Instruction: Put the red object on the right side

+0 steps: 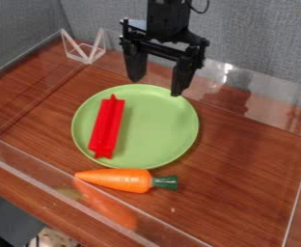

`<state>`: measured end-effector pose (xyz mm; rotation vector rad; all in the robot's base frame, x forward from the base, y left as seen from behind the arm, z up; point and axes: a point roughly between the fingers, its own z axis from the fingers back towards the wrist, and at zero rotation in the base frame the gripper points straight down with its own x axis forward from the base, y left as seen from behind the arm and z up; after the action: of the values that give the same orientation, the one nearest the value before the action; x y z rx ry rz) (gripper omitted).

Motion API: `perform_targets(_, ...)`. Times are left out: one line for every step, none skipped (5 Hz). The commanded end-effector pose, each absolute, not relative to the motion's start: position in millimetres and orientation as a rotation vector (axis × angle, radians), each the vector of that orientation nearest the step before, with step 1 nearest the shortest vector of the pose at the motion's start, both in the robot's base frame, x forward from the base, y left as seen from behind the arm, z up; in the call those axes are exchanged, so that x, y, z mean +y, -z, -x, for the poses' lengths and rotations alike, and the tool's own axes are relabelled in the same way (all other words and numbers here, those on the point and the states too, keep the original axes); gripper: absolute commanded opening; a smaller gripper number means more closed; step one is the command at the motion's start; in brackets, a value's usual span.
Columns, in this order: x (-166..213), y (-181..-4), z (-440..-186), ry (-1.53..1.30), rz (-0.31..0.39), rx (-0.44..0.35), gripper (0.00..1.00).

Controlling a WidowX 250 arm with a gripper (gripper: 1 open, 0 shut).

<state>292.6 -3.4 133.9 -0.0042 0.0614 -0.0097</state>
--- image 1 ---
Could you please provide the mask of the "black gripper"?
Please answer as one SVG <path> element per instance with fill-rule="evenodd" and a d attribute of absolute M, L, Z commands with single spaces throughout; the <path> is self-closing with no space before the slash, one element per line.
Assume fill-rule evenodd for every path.
<path fill-rule="evenodd" d="M 146 72 L 148 55 L 176 61 L 172 69 L 171 95 L 180 96 L 189 88 L 195 72 L 204 65 L 207 38 L 189 30 L 191 12 L 204 14 L 192 0 L 148 0 L 146 19 L 120 20 L 126 72 L 132 82 L 137 82 Z"/>

